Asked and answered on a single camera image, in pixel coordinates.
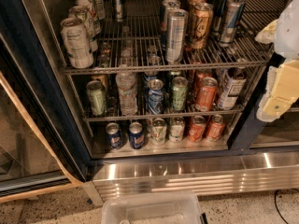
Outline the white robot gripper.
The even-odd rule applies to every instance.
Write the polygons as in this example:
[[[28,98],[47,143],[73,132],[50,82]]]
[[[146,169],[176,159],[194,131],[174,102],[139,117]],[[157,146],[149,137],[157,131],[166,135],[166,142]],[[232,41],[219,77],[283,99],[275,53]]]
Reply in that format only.
[[[274,42],[275,53],[287,59],[279,67],[269,68],[265,94],[256,112],[258,120],[272,122],[299,99],[299,0],[292,0],[278,20],[267,24],[255,40]]]

